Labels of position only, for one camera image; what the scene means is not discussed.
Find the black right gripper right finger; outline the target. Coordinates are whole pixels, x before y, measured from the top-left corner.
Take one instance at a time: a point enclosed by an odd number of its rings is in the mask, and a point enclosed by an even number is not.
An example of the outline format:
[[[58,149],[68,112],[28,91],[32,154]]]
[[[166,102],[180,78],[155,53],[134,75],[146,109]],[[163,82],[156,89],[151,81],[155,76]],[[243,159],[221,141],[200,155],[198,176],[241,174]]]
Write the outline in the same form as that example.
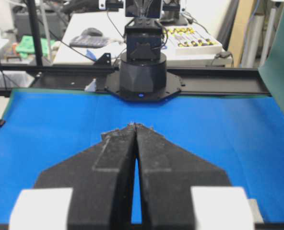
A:
[[[136,124],[142,222],[149,230],[195,229],[191,186],[231,186],[222,168]]]

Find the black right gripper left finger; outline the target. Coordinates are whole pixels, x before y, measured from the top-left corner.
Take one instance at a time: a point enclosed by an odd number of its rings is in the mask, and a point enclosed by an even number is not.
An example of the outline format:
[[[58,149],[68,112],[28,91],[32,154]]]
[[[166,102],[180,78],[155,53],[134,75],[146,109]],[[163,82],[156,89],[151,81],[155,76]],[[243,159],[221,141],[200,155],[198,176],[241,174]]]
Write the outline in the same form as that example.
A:
[[[124,230],[131,219],[135,127],[102,134],[101,142],[42,171],[34,188],[73,189],[70,230]]]

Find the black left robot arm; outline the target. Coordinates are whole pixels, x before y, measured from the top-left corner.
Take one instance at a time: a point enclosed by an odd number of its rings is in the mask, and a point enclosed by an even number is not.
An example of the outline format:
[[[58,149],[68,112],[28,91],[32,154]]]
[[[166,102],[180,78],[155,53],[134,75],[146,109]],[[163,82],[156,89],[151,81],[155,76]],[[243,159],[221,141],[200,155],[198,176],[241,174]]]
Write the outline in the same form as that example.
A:
[[[107,75],[105,91],[124,100],[154,102],[181,92],[181,79],[167,72],[166,55],[161,52],[168,36],[159,23],[161,0],[125,0],[126,49],[119,58],[119,70]]]

